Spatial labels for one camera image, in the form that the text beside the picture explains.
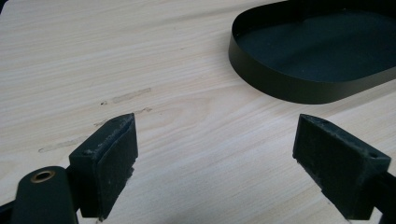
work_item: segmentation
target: black oval tray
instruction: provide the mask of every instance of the black oval tray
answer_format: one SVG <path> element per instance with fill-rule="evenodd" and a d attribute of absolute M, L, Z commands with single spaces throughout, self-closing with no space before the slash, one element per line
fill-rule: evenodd
<path fill-rule="evenodd" d="M 337 101 L 396 78 L 396 1 L 290 0 L 233 22 L 233 69 L 300 104 Z"/>

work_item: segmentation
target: light wood surface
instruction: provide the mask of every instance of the light wood surface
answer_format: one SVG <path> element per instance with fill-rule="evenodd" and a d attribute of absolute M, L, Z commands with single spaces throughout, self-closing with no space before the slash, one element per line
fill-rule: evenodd
<path fill-rule="evenodd" d="M 299 114 L 396 158 L 396 81 L 326 105 L 256 91 L 230 66 L 228 45 L 234 18 L 267 3 L 7 2 L 0 204 L 23 176 L 68 166 L 104 121 L 135 112 L 139 158 L 105 223 L 348 223 L 291 156 Z"/>

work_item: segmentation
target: wood grain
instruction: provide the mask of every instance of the wood grain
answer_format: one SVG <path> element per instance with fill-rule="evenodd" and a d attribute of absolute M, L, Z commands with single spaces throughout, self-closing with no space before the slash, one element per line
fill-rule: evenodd
<path fill-rule="evenodd" d="M 254 90 L 227 50 L 233 19 L 266 3 L 7 2 L 0 204 L 24 175 L 66 167 L 106 120 L 135 112 L 139 158 L 105 223 L 347 223 L 291 157 L 298 116 L 328 119 L 396 158 L 396 81 L 327 105 Z"/>

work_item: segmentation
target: wooden table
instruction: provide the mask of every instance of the wooden table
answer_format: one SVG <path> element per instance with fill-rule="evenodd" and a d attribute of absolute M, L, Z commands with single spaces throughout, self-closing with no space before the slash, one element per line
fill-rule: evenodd
<path fill-rule="evenodd" d="M 266 3 L 7 2 L 0 204 L 23 176 L 68 166 L 107 119 L 134 112 L 139 158 L 105 223 L 347 223 L 291 156 L 298 117 L 327 119 L 396 158 L 396 81 L 326 105 L 253 89 L 228 45 L 234 18 Z"/>

